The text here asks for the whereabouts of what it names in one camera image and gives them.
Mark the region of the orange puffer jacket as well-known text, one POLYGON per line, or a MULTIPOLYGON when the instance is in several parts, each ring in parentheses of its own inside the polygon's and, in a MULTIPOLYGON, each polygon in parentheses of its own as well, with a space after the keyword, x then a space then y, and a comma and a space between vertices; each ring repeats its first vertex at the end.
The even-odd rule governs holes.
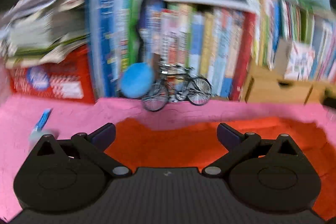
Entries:
MULTIPOLYGON (((315 123, 276 117, 233 121, 229 126, 242 133, 255 132, 264 139, 276 139, 281 133, 289 134, 322 182, 314 211, 325 220, 335 216, 335 147, 322 128, 315 123)), ((116 139, 105 153, 131 170, 138 167, 203 169, 227 153, 218 141, 217 127, 217 122, 205 122, 158 131, 128 118, 116 124, 116 139)))

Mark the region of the grey small plush toy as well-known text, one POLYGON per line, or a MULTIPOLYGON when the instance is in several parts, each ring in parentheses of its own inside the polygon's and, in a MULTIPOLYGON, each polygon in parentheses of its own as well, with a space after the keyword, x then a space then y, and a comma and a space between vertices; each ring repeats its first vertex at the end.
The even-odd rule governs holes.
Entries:
POLYGON ((32 132, 30 133, 29 151, 31 151, 34 148, 34 146, 37 144, 37 142, 43 135, 52 135, 55 139, 58 138, 59 133, 57 131, 51 129, 45 129, 45 125, 51 113, 52 109, 44 110, 42 116, 40 117, 35 127, 33 128, 32 132))

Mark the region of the pink patterned blanket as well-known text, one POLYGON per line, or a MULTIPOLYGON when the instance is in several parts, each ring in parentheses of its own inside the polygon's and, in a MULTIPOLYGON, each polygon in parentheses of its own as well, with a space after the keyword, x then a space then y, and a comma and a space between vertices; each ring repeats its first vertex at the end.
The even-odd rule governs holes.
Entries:
POLYGON ((52 109, 46 129, 60 139, 79 132, 90 133, 106 123, 133 118, 151 130, 175 130, 198 123, 284 118, 315 123, 335 147, 335 111, 320 104, 295 105, 242 103, 212 100, 204 106, 170 103, 156 113, 146 111, 139 100, 102 98, 93 105, 14 95, 1 105, 1 218, 15 217, 21 206, 13 191, 14 178, 29 154, 29 136, 42 113, 52 109))

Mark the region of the wooden drawer organizer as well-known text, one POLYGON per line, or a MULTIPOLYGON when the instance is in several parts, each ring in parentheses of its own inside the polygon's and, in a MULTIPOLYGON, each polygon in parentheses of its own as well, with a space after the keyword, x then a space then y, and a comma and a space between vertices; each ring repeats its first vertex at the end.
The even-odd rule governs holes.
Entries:
POLYGON ((250 65, 240 100, 246 103, 321 103, 335 97, 335 84, 321 81, 286 80, 275 71, 250 65))

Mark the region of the red plastic crate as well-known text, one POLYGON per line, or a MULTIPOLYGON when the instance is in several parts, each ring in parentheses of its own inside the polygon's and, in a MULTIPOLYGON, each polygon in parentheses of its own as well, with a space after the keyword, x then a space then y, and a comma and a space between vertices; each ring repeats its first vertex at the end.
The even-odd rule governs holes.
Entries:
POLYGON ((86 45, 72 51, 61 63, 7 70, 11 90, 25 96, 95 103, 86 45))

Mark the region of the white pencil pattern box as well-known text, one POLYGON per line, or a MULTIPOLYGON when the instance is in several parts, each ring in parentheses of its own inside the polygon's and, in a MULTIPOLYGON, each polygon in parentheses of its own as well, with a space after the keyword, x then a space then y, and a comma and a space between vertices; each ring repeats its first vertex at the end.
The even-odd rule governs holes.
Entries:
POLYGON ((307 81, 315 50, 308 44, 280 39, 274 57, 274 70, 283 79, 307 81))

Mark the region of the blue round ball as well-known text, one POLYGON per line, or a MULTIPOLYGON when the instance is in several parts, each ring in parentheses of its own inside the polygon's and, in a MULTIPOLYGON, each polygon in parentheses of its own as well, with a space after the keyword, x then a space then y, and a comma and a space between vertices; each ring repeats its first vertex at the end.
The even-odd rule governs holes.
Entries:
POLYGON ((126 98, 141 98, 154 82, 154 70, 147 63, 134 63, 121 77, 120 90, 126 98))

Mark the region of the miniature black bicycle model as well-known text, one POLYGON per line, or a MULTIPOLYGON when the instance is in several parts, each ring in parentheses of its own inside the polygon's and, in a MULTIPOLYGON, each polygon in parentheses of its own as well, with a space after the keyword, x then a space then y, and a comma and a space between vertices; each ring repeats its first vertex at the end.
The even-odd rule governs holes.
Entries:
POLYGON ((141 98, 142 106, 150 112, 162 110, 169 102, 189 101, 203 106, 212 97, 212 86, 203 76, 193 76, 193 67, 158 63, 159 75, 150 90, 141 98))

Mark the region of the stack of papers and magazines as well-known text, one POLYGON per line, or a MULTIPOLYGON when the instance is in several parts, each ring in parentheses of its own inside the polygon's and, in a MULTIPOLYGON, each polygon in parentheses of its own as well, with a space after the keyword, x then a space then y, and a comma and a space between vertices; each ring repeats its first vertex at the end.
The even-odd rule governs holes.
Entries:
POLYGON ((5 68, 58 64, 87 43, 84 9, 66 9, 64 1, 19 0, 1 16, 1 60, 5 68))

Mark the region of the row of upright books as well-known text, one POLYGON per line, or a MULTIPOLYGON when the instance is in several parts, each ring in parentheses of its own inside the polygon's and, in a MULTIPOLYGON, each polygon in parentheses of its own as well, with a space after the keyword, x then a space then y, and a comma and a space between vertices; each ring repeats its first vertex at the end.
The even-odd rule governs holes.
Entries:
POLYGON ((315 50, 307 81, 335 83, 335 13, 292 0, 86 0, 92 85, 123 96, 134 63, 193 67, 212 97, 240 100, 253 63, 274 70, 280 39, 315 50))

